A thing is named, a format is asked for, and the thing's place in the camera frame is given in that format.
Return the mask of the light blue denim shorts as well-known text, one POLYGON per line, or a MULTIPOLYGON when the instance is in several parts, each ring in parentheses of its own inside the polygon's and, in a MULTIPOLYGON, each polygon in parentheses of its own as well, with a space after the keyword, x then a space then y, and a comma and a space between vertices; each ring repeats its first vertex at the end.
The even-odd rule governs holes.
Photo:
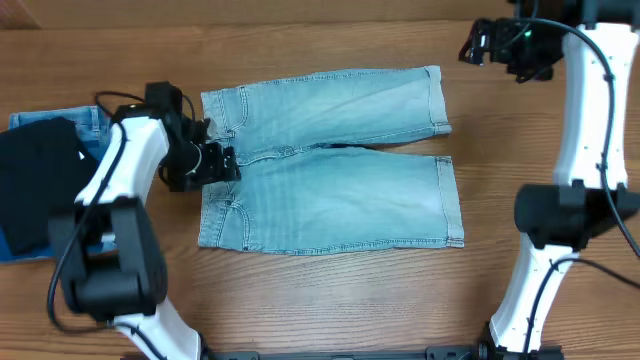
POLYGON ((463 246, 451 158, 394 152, 450 133, 437 66, 312 73, 201 100, 241 177, 203 188, 200 246, 305 256, 463 246))

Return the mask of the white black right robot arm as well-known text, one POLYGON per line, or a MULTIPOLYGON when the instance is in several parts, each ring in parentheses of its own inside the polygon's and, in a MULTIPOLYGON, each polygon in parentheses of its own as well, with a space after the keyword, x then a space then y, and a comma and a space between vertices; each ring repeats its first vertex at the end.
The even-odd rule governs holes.
POLYGON ((527 184, 514 204, 520 248, 505 296, 478 343, 458 359, 559 359, 541 335, 556 294, 589 241, 639 210, 628 187, 624 128, 639 44, 635 0, 518 1, 511 18, 476 20, 461 61, 501 63, 518 82, 566 67, 561 147, 549 185, 527 184))

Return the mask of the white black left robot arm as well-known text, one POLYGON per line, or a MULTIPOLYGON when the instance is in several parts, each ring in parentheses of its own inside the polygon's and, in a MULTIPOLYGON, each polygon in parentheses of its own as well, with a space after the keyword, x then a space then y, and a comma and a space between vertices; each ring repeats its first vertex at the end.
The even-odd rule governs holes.
POLYGON ((46 310, 59 331, 80 331, 56 315, 61 290, 73 313, 95 321, 93 331, 117 331, 149 359, 214 358, 168 298, 167 265, 145 210, 154 178, 172 192, 241 178, 234 149, 207 140, 208 120, 184 114, 190 103, 164 81, 119 106, 109 116, 110 143, 95 174, 72 206, 50 217, 56 267, 46 310))

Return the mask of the folded blue jeans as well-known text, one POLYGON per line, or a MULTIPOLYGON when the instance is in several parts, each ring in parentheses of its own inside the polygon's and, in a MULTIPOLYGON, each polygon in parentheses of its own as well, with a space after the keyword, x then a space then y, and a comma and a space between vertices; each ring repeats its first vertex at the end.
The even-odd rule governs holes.
POLYGON ((110 142, 110 121, 97 106, 80 106, 55 110, 12 113, 9 128, 17 128, 37 121, 62 117, 75 124, 78 138, 98 159, 102 158, 110 142))

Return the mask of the dark blue folded garment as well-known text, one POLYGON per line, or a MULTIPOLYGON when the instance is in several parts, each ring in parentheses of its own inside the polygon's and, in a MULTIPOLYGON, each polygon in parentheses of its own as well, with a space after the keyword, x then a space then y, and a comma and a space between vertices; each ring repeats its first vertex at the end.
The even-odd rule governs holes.
POLYGON ((102 158, 96 159, 84 147, 46 150, 41 146, 24 157, 1 158, 3 262, 51 255, 49 216, 72 207, 102 158))

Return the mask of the black folded garment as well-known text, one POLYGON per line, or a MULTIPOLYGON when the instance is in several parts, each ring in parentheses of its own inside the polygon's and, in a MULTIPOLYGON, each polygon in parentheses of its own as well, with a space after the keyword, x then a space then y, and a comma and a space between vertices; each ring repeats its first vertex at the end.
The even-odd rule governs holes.
POLYGON ((48 245, 48 218, 70 207, 98 166, 64 118, 1 134, 1 230, 8 251, 25 255, 48 245))

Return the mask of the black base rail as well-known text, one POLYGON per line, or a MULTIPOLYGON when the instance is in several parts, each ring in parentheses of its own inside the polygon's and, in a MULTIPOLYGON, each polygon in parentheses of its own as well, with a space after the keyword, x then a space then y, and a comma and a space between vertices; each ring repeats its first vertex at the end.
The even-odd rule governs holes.
POLYGON ((528 355, 491 349, 479 345, 429 346, 420 351, 365 351, 261 354, 256 351, 213 352, 206 348, 201 355, 208 360, 564 360, 560 347, 549 347, 528 355))

